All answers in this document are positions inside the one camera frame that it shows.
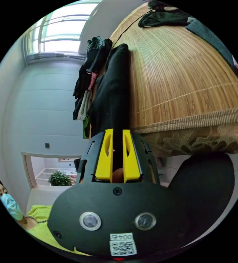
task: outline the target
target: green plant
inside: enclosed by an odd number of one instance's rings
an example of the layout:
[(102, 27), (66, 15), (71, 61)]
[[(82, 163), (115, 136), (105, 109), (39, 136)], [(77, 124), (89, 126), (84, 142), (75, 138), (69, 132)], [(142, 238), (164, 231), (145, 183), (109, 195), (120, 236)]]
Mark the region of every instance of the green plant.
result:
[(52, 186), (71, 186), (72, 185), (72, 181), (70, 177), (60, 171), (54, 172), (50, 176), (48, 182)]

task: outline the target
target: pink cloth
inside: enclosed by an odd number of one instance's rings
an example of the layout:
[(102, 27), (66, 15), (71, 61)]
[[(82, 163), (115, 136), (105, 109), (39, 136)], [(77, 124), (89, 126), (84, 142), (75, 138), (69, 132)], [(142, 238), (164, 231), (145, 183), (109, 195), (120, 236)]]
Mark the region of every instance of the pink cloth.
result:
[(93, 84), (97, 78), (97, 75), (98, 75), (97, 73), (92, 72), (92, 79), (91, 79), (90, 85), (88, 87), (88, 90), (92, 90), (92, 86), (93, 86)]

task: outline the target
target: face mask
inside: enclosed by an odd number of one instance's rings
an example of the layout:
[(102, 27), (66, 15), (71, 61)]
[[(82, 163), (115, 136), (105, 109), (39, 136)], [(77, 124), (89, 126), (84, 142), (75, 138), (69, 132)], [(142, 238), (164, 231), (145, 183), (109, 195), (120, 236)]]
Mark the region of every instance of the face mask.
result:
[(3, 194), (1, 197), (1, 202), (14, 219), (16, 219), (17, 221), (22, 220), (23, 214), (19, 208), (19, 205), (16, 203), (11, 195)]

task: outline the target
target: door frame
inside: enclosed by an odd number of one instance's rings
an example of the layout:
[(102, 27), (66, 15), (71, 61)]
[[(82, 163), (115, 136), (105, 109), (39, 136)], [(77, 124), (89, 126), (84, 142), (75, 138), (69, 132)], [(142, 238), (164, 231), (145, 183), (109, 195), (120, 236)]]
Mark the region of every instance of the door frame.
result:
[(30, 186), (32, 188), (37, 188), (36, 178), (32, 168), (31, 157), (41, 157), (41, 158), (54, 158), (54, 159), (78, 159), (81, 155), (48, 155), (39, 153), (26, 153), (21, 152), (25, 174)]

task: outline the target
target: yellow shirt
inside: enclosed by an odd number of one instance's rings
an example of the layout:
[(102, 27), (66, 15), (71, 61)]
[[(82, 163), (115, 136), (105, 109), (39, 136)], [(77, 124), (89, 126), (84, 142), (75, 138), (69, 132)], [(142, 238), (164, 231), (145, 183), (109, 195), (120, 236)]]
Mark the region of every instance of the yellow shirt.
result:
[[(48, 220), (50, 216), (51, 208), (52, 208), (51, 205), (34, 205), (32, 206), (31, 210), (28, 212), (27, 216), (35, 218), (37, 222)], [(89, 256), (87, 254), (77, 251), (76, 248), (74, 248), (74, 251), (72, 252), (60, 246), (59, 243), (55, 240), (55, 238), (51, 234), (50, 230), (48, 229), (47, 222), (39, 223), (34, 228), (32, 228), (31, 230), (28, 230), (27, 232), (53, 247), (56, 247), (56, 248), (59, 248), (59, 249), (62, 249), (62, 250), (65, 250), (71, 253)]]

